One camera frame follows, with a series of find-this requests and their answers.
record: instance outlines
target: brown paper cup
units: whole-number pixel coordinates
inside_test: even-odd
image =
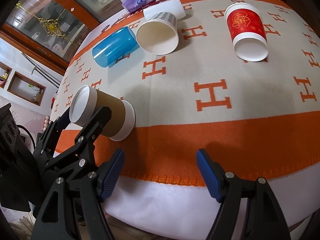
[[[101,134],[114,141],[125,139],[135,124],[132,105],[88,85],[82,86],[73,98],[70,121],[83,127],[101,106],[108,106],[111,110],[111,119]]]

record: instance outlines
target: checkered pattern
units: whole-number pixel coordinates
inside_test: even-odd
[[[177,19],[172,13],[169,13],[169,12],[157,13],[150,20],[154,20],[154,19],[161,19],[161,20],[168,21],[177,28]]]

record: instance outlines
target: wall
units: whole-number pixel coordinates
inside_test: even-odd
[[[42,125],[46,115],[37,113],[23,106],[19,106],[16,103],[10,102],[8,99],[0,96],[0,108],[11,103],[10,111],[17,124],[23,125],[31,133],[36,141],[37,133],[42,132]],[[21,135],[25,136],[26,144],[31,152],[33,152],[33,146],[28,134],[20,129]]]
[[[34,66],[21,54],[21,51],[11,46],[9,43],[7,43],[2,39],[0,39],[0,61],[5,65],[7,65],[8,67],[12,68],[12,72],[8,78],[8,81],[6,82],[4,89],[0,88],[0,96],[6,98],[10,102],[16,103],[29,110],[41,113],[43,115],[50,115],[51,100],[58,89],[54,87],[50,82],[48,82],[45,78],[43,78],[38,72],[35,71],[31,75],[31,71]],[[42,65],[41,63],[38,63],[37,61],[35,60],[33,61],[36,62],[39,66],[41,66],[43,69],[48,71],[51,75],[53,75],[58,80],[62,80],[61,75],[55,73],[54,71],[50,70],[49,68]],[[22,98],[19,98],[7,91],[7,88],[10,84],[14,71],[17,71],[22,75],[30,78],[31,80],[34,80],[35,82],[46,87],[40,106],[37,106],[33,103],[25,101]]]

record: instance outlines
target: blue gripper pad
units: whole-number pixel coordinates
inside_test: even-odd
[[[196,161],[210,195],[221,203],[224,197],[222,195],[222,188],[224,187],[223,169],[219,169],[221,166],[218,163],[214,163],[204,149],[197,151]],[[219,166],[215,171],[216,174],[213,171],[216,166],[215,164],[218,164]]]
[[[124,165],[124,151],[116,149],[108,162],[104,162],[99,167],[97,183],[97,192],[100,202],[104,202],[111,194],[116,186],[120,172]]]

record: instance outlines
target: red paper cup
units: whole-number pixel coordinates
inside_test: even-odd
[[[224,15],[238,57],[247,61],[264,60],[269,51],[259,10],[248,3],[234,3]]]

